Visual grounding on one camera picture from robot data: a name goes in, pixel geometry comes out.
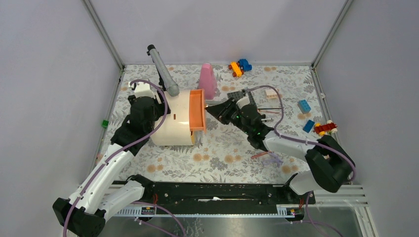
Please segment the black makeup brush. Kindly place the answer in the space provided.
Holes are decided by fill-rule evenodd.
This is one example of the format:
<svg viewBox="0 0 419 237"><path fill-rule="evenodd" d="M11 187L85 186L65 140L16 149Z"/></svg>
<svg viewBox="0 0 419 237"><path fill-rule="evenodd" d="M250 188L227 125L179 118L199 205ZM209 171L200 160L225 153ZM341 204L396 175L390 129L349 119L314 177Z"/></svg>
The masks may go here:
<svg viewBox="0 0 419 237"><path fill-rule="evenodd" d="M282 107L277 107L277 108L257 108L258 110L281 110Z"/></svg>

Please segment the grey lego baseplate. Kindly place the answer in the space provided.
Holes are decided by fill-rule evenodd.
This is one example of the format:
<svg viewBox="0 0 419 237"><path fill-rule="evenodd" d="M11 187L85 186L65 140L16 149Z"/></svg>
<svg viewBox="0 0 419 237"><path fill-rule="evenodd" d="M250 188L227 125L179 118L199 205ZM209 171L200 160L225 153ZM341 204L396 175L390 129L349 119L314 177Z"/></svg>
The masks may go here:
<svg viewBox="0 0 419 237"><path fill-rule="evenodd" d="M252 93L249 92L249 91L246 91L245 89L237 90L237 91L233 91L233 92L227 93L227 98L233 98L233 99L235 99L237 101L240 100L240 99L242 99L245 96L247 96L249 98L250 103L252 105L256 106L256 102L254 100L254 97L253 97Z"/></svg>

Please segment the pink cone bottle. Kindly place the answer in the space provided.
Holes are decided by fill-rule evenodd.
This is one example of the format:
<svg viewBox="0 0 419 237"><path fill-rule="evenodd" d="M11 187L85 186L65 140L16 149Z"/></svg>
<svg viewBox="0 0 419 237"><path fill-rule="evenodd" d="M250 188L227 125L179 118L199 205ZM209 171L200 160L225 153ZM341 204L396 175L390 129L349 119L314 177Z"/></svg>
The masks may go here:
<svg viewBox="0 0 419 237"><path fill-rule="evenodd" d="M204 90L206 100L214 99L217 90L217 81L210 63L204 63L201 67L198 89Z"/></svg>

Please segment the red yellow toy car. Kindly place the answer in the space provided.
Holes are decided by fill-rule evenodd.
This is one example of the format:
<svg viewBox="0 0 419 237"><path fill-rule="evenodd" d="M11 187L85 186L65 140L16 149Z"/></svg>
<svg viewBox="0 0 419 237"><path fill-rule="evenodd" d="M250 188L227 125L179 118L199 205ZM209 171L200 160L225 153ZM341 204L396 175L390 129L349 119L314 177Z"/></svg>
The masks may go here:
<svg viewBox="0 0 419 237"><path fill-rule="evenodd" d="M314 132L319 136L333 134L337 132L337 125L332 120L328 120L325 124L316 123L314 125Z"/></svg>

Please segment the orange and blue toy car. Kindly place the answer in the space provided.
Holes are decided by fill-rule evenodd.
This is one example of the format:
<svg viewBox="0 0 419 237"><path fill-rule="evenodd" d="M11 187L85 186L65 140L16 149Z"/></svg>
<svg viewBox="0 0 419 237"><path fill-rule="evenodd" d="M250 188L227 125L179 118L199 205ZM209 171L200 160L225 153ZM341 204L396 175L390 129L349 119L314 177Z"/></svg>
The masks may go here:
<svg viewBox="0 0 419 237"><path fill-rule="evenodd" d="M247 59L240 59L238 61L231 62L228 65L228 69L232 71L232 76L237 78L241 77L245 72L251 71L252 65Z"/></svg>

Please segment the beige lego brick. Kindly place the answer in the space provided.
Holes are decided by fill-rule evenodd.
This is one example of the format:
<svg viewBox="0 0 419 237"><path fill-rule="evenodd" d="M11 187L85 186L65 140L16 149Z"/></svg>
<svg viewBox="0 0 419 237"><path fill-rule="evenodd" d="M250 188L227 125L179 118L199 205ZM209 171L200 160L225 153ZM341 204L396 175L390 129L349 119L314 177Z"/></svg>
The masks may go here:
<svg viewBox="0 0 419 237"><path fill-rule="evenodd" d="M265 96L267 99L278 99L279 96L277 92L271 88L265 89Z"/></svg>

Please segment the green small block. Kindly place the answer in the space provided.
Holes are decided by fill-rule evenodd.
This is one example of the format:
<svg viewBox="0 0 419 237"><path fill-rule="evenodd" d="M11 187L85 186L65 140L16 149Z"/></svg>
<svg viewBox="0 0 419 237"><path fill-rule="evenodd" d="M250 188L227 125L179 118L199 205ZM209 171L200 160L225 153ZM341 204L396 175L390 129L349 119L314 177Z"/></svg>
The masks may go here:
<svg viewBox="0 0 419 237"><path fill-rule="evenodd" d="M109 121L108 120L103 120L101 126L103 128L107 128L108 127L108 124L109 124Z"/></svg>

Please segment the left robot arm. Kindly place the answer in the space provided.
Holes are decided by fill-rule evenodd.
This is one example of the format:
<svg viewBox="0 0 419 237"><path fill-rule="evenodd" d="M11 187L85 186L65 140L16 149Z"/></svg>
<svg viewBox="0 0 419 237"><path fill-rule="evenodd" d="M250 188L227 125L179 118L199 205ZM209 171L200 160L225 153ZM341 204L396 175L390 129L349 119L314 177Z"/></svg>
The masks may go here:
<svg viewBox="0 0 419 237"><path fill-rule="evenodd" d="M153 198L152 188L137 181L129 181L105 196L122 168L163 125L169 111L167 98L159 86L142 79L133 80L130 85L135 88L130 113L115 131L102 160L73 194L58 198L53 204L64 237L68 233L96 237L121 209L136 200L147 203Z"/></svg>

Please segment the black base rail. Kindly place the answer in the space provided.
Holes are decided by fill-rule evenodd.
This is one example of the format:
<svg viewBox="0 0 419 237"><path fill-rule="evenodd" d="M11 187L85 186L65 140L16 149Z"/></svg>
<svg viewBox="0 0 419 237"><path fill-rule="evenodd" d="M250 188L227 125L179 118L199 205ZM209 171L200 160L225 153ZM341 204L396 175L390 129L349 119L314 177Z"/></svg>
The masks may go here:
<svg viewBox="0 0 419 237"><path fill-rule="evenodd" d="M129 176L144 188L140 202L148 202L167 209L175 215L194 214L276 214L277 206L290 204L299 208L310 193L298 195L288 183L229 184L229 183L176 183L152 181L142 175Z"/></svg>

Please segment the light blue lego brick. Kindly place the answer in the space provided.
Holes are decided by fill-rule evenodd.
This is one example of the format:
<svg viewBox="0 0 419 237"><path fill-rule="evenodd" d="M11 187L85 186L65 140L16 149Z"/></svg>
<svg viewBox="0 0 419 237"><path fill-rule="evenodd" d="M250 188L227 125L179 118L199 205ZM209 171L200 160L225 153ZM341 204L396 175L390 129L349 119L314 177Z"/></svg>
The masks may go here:
<svg viewBox="0 0 419 237"><path fill-rule="evenodd" d="M297 105L303 114L311 112L311 107L305 99L298 101Z"/></svg>

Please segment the pink spoolie mascara wand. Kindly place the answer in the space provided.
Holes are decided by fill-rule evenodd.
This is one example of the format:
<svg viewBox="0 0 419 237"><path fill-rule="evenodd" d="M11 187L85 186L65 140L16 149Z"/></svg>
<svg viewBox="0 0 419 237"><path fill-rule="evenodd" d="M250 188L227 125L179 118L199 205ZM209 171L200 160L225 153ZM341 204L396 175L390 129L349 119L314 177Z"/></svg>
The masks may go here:
<svg viewBox="0 0 419 237"><path fill-rule="evenodd" d="M260 110L260 112L262 112L262 113L266 113L266 114L280 114L280 112L265 111L265 110Z"/></svg>

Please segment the grey microphone on stand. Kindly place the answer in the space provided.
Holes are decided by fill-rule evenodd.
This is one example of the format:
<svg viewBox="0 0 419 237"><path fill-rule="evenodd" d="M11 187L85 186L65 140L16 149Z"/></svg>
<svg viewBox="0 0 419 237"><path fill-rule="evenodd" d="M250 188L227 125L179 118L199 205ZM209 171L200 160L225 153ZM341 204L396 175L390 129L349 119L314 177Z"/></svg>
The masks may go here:
<svg viewBox="0 0 419 237"><path fill-rule="evenodd" d="M178 96L180 90L178 84L174 81L170 75L166 65L160 57L159 52L153 44L147 46L147 54L152 58L153 63L159 74L159 85L166 91L171 97Z"/></svg>

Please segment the cream round drawer organizer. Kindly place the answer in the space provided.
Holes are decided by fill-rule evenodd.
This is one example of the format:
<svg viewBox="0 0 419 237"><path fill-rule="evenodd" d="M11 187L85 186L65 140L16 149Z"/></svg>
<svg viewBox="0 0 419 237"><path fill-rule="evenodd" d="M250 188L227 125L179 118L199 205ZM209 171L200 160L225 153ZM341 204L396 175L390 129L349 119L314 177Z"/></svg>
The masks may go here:
<svg viewBox="0 0 419 237"><path fill-rule="evenodd" d="M183 90L178 96L165 96L170 108L162 126L151 135L157 146L193 146L206 132L205 92Z"/></svg>

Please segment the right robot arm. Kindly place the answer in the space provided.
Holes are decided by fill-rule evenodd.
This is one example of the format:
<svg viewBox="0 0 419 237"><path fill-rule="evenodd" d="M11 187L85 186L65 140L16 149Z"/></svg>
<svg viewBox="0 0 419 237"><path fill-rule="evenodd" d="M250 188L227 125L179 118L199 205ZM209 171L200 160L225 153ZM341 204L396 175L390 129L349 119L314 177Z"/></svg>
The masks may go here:
<svg viewBox="0 0 419 237"><path fill-rule="evenodd" d="M243 131L255 149L306 161L309 171L293 176L283 190L287 202L296 203L303 194L314 190L336 193L350 182L350 175L355 175L354 162L333 137L324 135L310 141L280 133L263 122L262 115L247 98L239 101L230 98L221 104L207 106L206 111L220 123L232 124Z"/></svg>

